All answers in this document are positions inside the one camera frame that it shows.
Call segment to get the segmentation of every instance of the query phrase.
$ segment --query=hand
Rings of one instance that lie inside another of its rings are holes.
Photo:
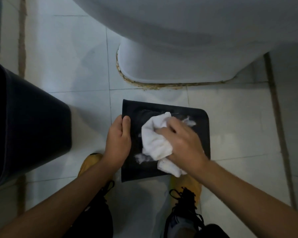
[[[209,161],[199,136],[177,118],[171,117],[167,128],[159,128],[155,132],[163,135],[172,145],[172,155],[167,158],[188,174],[194,175]]]
[[[116,170],[122,167],[131,148],[130,117],[119,115],[109,128],[103,159]]]

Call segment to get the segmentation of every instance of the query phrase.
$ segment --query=person's right arm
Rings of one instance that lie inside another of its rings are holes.
[[[298,237],[298,212],[205,156],[197,134],[171,117],[156,130],[172,145],[168,158],[213,192],[258,237]]]

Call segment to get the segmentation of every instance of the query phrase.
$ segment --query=toilet base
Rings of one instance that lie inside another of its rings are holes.
[[[232,79],[277,43],[257,42],[238,47],[184,50],[156,47],[123,38],[118,49],[122,74],[139,83],[204,83]]]

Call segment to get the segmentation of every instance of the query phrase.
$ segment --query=white toilet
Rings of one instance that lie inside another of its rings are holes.
[[[141,83],[233,78],[283,42],[298,42],[298,0],[74,0],[124,38],[123,75]]]

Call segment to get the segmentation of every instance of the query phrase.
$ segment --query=pant leg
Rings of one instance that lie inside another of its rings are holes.
[[[63,238],[113,237],[112,216],[103,197],[95,197]]]
[[[229,238],[229,236],[216,224],[209,224],[197,232],[194,238]]]

